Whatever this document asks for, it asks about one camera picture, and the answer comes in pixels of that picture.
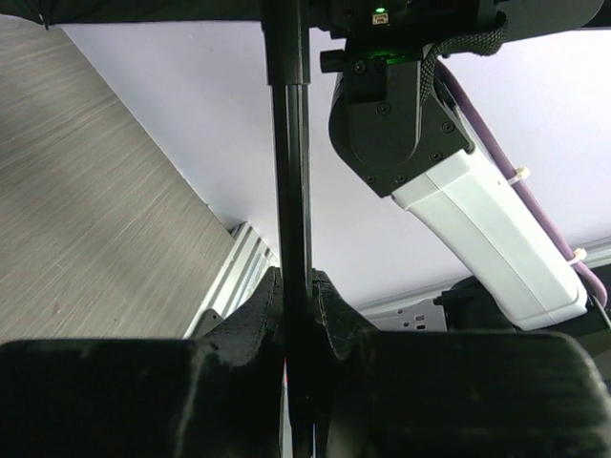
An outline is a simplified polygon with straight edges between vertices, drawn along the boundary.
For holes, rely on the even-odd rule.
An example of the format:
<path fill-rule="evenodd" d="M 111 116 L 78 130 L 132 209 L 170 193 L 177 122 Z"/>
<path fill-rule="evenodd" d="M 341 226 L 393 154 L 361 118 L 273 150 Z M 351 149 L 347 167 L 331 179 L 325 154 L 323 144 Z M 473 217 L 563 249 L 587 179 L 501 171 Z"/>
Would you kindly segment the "lavender folding umbrella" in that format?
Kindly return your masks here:
<path fill-rule="evenodd" d="M 317 319 L 311 265 L 309 202 L 309 32 L 322 1 L 5 1 L 1 11 L 44 27 L 71 24 L 248 21 L 261 24 L 272 95 L 280 226 L 284 353 L 283 422 L 291 426 L 297 457 L 316 453 L 321 360 L 327 355 Z"/>

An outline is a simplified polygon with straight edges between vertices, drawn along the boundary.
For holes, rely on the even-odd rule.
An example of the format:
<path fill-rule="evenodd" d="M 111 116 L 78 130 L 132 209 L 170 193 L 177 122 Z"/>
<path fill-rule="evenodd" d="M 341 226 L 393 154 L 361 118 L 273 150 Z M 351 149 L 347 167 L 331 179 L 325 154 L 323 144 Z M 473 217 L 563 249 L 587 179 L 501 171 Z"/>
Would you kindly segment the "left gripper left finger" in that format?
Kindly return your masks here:
<path fill-rule="evenodd" d="M 282 282 L 196 339 L 36 339 L 1 347 L 5 457 L 277 457 Z"/>

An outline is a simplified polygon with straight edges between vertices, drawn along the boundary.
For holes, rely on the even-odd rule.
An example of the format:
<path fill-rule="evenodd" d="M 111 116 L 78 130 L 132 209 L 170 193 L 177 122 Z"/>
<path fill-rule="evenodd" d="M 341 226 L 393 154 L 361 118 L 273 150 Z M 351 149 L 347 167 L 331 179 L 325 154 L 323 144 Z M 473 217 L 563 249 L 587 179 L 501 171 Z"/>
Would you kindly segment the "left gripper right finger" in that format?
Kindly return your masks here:
<path fill-rule="evenodd" d="M 610 380 L 594 357 L 593 310 L 524 332 L 475 280 L 434 301 L 442 331 L 382 330 L 315 280 L 320 457 L 606 457 Z"/>

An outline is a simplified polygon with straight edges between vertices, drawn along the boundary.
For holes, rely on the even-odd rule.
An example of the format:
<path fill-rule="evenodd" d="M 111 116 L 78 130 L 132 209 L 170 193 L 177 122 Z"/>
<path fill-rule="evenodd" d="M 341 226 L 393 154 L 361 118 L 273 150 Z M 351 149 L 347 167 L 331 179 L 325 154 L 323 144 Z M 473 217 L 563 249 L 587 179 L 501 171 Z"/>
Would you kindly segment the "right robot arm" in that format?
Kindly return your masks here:
<path fill-rule="evenodd" d="M 510 42 L 606 28 L 606 1 L 322 1 L 337 77 L 332 146 L 379 197 L 422 221 L 475 283 L 440 297 L 449 326 L 568 329 L 608 294 L 527 189 L 444 65 Z"/>

